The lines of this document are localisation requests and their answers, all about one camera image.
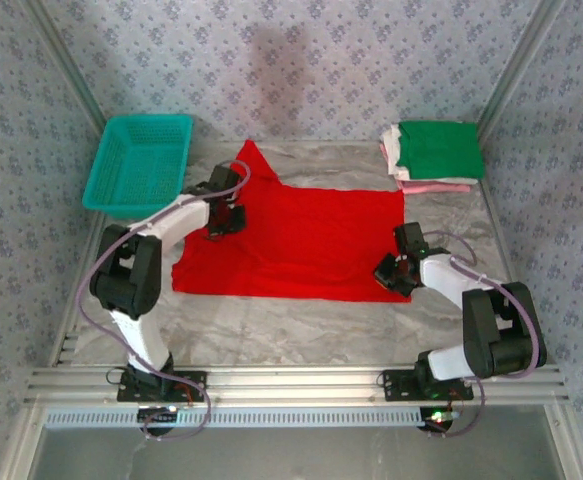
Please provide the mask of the black controller board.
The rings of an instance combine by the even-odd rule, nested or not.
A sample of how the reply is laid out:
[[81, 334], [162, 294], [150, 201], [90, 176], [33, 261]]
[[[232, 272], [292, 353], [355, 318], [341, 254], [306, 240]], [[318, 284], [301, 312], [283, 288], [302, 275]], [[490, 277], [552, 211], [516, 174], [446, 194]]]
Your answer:
[[459, 412], [448, 407], [421, 407], [420, 415], [423, 424], [419, 429], [436, 435], [446, 435], [453, 422], [460, 417]]
[[143, 433], [161, 437], [173, 430], [177, 418], [175, 407], [143, 407], [137, 412], [136, 422]]

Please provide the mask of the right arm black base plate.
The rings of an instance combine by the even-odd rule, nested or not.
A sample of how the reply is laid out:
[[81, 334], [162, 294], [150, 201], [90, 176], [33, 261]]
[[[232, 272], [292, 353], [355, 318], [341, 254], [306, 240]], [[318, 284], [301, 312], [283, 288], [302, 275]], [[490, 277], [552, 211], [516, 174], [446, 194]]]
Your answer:
[[384, 370], [379, 380], [387, 402], [474, 399], [471, 385], [462, 380], [439, 381], [415, 370]]

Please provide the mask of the red t-shirt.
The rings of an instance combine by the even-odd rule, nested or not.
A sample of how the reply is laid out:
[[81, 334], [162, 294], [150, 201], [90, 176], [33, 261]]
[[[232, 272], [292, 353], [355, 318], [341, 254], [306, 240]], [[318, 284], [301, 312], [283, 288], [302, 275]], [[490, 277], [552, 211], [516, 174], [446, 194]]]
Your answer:
[[239, 203], [246, 226], [216, 240], [198, 230], [184, 240], [171, 270], [177, 293], [405, 303], [374, 278], [397, 250], [393, 230], [405, 220], [400, 191], [285, 185], [255, 142], [234, 169], [251, 170]]

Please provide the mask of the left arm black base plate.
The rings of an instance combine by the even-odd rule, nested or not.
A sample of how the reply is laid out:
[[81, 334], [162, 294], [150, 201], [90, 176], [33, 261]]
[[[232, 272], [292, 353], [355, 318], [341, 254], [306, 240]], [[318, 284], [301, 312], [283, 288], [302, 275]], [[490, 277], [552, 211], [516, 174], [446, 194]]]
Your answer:
[[205, 371], [175, 371], [190, 384], [167, 380], [152, 373], [126, 367], [117, 382], [118, 402], [185, 402], [203, 403], [200, 388], [207, 387]]

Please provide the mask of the aluminium frame post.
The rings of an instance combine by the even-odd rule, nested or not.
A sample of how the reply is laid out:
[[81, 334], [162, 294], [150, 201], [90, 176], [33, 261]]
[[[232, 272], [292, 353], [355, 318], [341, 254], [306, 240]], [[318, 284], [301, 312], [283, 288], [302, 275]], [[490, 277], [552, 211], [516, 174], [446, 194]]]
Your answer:
[[542, 46], [566, 0], [538, 0], [522, 30], [512, 55], [504, 65], [495, 88], [478, 121], [478, 143], [483, 147], [496, 128], [525, 72]]
[[92, 129], [97, 134], [102, 134], [106, 119], [43, 2], [41, 0], [18, 1], [37, 29], [41, 41], [60, 70]]

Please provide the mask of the aluminium mounting rail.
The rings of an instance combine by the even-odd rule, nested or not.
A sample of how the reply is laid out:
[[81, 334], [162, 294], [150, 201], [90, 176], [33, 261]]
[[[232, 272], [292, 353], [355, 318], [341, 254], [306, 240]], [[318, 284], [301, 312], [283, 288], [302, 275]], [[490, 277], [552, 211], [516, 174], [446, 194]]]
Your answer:
[[[375, 406], [385, 402], [379, 367], [210, 367], [207, 391], [218, 406]], [[32, 404], [94, 406], [116, 400], [122, 372], [108, 367], [35, 369], [24, 393]], [[560, 370], [549, 365], [522, 379], [482, 382], [489, 405], [566, 403]]]

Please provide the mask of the white folded t-shirt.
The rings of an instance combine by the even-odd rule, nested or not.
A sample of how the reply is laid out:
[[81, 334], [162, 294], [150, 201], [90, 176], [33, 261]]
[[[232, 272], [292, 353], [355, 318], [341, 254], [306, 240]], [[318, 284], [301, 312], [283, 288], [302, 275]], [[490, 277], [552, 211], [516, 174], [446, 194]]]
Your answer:
[[392, 177], [399, 189], [405, 187], [424, 187], [433, 185], [475, 185], [478, 180], [462, 177], [438, 178], [438, 179], [411, 179], [406, 167], [398, 165], [401, 153], [401, 132], [397, 124], [391, 125], [380, 137], [380, 150], [387, 163], [387, 172]]

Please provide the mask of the teal plastic basket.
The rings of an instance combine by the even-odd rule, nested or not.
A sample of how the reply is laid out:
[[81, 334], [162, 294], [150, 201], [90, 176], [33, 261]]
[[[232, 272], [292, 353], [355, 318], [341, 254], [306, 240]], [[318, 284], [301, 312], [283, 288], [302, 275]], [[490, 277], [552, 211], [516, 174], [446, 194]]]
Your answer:
[[171, 203], [183, 187], [193, 125], [183, 114], [110, 118], [84, 189], [84, 208], [144, 219]]

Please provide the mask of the green folded t-shirt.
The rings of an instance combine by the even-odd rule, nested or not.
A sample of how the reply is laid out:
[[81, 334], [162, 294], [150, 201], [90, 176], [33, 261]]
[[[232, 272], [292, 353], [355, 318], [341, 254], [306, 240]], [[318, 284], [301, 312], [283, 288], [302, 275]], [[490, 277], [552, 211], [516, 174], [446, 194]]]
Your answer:
[[469, 179], [484, 176], [477, 125], [457, 121], [400, 122], [397, 165], [411, 180]]

